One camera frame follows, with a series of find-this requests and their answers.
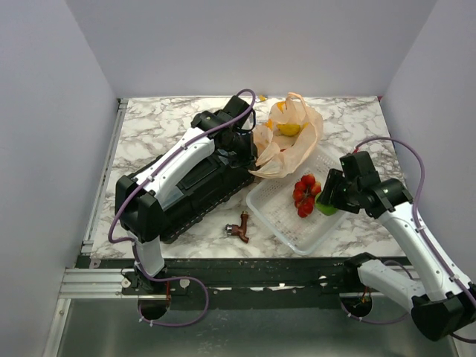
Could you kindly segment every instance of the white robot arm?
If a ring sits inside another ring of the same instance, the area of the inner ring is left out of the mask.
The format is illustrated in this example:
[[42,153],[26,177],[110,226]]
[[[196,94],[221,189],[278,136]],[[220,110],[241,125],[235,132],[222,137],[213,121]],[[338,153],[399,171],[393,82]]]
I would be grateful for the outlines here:
[[[405,186],[394,178],[380,181],[368,152],[340,160],[343,170],[330,170],[320,203],[352,213],[365,209],[388,229],[419,275],[419,281],[413,281],[370,254],[360,254],[349,260],[347,280],[397,302],[433,341],[475,321],[476,308],[468,296],[476,297],[475,285],[425,226]],[[452,274],[446,267],[451,267]]]

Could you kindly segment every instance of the green lime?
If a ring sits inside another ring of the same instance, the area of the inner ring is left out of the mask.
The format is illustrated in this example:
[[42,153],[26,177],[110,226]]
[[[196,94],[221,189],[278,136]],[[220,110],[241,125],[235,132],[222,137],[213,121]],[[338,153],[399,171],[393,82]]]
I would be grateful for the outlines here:
[[331,216],[334,213],[338,211],[337,208],[334,208],[331,205],[323,205],[322,203],[318,202],[318,198],[321,195],[322,192],[318,193],[318,195],[315,197],[315,207],[317,210],[322,212],[322,214],[325,214],[326,216]]

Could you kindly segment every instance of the copper tap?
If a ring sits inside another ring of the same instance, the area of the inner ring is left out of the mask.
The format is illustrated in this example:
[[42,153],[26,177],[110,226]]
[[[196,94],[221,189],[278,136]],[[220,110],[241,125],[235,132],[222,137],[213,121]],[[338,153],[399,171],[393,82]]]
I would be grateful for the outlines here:
[[248,212],[245,210],[241,213],[241,225],[226,225],[225,231],[228,236],[238,236],[243,242],[248,243],[250,240],[246,236],[246,222],[248,221]]

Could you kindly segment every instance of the red tomato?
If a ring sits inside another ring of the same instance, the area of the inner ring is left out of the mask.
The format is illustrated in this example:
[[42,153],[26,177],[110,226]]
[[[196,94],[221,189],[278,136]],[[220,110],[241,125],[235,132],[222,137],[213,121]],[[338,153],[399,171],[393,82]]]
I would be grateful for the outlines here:
[[295,199],[295,201],[302,201],[304,198],[304,191],[294,190],[292,193],[292,198]]
[[303,200],[303,204],[305,203],[310,203],[311,205],[314,205],[314,197],[306,197],[304,200]]
[[321,183],[316,182],[312,185],[310,193],[313,196],[317,196],[322,191]]
[[299,207],[299,209],[300,209],[300,210],[302,209],[303,212],[304,212],[306,215],[309,215],[309,214],[311,214],[312,211],[314,210],[314,205],[311,204],[311,203],[308,203],[308,202],[307,202],[307,203],[303,203],[303,204]]
[[297,209],[297,214],[300,218],[306,218],[307,217],[307,213],[304,212],[303,210],[303,206],[300,206],[298,209]]
[[307,189],[307,186],[304,182],[302,182],[302,181],[296,182],[295,190],[305,191],[306,189]]
[[311,173],[304,175],[300,178],[300,180],[304,182],[307,187],[311,187],[315,183],[315,177]]

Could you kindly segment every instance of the metal floor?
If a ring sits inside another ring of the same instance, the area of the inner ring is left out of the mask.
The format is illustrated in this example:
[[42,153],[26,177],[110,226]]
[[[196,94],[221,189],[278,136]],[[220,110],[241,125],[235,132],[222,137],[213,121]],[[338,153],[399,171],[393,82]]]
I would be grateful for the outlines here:
[[[172,311],[170,321],[197,312]],[[402,310],[384,297],[374,299],[369,317],[395,318]],[[138,322],[133,300],[73,300],[58,356],[64,357],[449,357],[450,338],[431,342],[408,319],[390,326],[351,321],[341,310],[212,310],[185,328]]]

